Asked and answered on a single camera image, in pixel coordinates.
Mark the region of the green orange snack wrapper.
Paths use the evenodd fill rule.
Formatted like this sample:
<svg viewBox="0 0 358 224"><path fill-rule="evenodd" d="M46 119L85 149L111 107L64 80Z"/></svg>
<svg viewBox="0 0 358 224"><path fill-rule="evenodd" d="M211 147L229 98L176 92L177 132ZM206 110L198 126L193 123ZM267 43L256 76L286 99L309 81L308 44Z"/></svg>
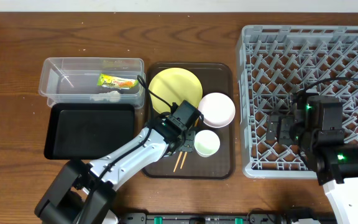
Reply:
<svg viewBox="0 0 358 224"><path fill-rule="evenodd" d="M137 84L138 80L135 79L115 77L103 73L100 74L97 82L97 86L119 90L128 90L134 88Z"/></svg>

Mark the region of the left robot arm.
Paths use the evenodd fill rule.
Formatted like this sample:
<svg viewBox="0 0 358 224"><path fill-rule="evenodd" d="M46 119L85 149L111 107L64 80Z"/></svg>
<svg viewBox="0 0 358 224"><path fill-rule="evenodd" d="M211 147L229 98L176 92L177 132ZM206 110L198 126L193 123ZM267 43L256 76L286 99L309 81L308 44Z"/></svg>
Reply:
<svg viewBox="0 0 358 224"><path fill-rule="evenodd" d="M111 211L117 190L133 175L179 151L202 113L183 101L151 119L131 141L107 156L68 161L35 207L43 223L118 223Z"/></svg>

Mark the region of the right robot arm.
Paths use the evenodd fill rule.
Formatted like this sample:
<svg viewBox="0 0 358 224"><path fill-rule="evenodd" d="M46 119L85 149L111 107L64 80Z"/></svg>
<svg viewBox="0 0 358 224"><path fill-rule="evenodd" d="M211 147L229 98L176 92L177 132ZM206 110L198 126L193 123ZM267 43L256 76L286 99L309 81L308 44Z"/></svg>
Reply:
<svg viewBox="0 0 358 224"><path fill-rule="evenodd" d="M316 173L338 223L358 223L358 145L345 142L342 103L334 96L299 93L289 114L268 117L266 138L298 146Z"/></svg>

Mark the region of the white green cup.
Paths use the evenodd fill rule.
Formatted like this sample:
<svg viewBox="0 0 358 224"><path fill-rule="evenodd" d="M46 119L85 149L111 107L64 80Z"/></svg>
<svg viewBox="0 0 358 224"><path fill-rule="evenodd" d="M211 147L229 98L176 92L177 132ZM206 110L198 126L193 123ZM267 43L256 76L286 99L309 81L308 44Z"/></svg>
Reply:
<svg viewBox="0 0 358 224"><path fill-rule="evenodd" d="M219 136L210 130L202 130L195 135L194 147L201 157L209 157L220 148Z"/></svg>

